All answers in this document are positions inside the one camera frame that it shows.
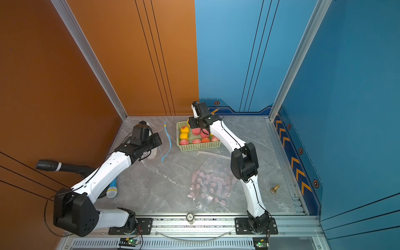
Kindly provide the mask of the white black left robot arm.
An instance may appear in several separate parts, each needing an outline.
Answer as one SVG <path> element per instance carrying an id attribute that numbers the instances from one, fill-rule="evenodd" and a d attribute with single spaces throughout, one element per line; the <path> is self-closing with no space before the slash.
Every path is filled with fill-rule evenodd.
<path id="1" fill-rule="evenodd" d="M 107 160 L 92 172 L 84 166 L 40 160 L 36 165 L 39 170 L 87 175 L 71 188 L 62 188 L 52 196 L 54 226 L 80 237 L 103 228 L 116 228 L 125 234 L 136 231 L 138 222 L 134 211 L 121 207 L 96 209 L 94 204 L 123 171 L 135 162 L 147 159 L 161 145 L 159 134 L 141 121 Z"/>

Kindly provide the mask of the clear zip-top bag blue zipper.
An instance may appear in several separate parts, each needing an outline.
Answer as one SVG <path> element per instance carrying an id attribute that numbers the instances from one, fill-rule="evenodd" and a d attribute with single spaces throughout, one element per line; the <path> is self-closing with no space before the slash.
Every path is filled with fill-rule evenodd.
<path id="1" fill-rule="evenodd" d="M 163 122 L 161 125 L 157 125 L 151 128 L 150 135 L 157 133 L 160 137 L 161 145 L 150 151 L 148 160 L 157 162 L 166 162 L 166 158 L 172 149 L 172 140 L 169 134 L 167 122 Z"/>

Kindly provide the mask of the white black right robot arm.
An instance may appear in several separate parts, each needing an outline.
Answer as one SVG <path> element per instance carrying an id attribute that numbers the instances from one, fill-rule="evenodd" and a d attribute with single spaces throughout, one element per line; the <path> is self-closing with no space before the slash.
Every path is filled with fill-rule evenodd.
<path id="1" fill-rule="evenodd" d="M 267 211 L 258 186 L 259 162 L 255 145 L 236 136 L 223 119 L 212 114 L 206 103 L 195 101 L 191 105 L 193 116 L 188 119 L 191 128 L 201 128 L 216 136 L 231 153 L 231 171 L 242 184 L 247 201 L 249 226 L 255 234 L 278 234 L 275 219 Z"/>

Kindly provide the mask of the yellow peach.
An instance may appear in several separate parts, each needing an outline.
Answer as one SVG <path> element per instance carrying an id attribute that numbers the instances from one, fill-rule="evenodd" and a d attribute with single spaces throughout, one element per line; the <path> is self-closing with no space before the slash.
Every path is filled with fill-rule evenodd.
<path id="1" fill-rule="evenodd" d="M 189 134 L 189 133 L 190 133 L 190 128 L 189 128 L 188 126 L 183 126 L 183 127 L 180 129 L 180 133 L 187 133 L 187 134 Z"/>

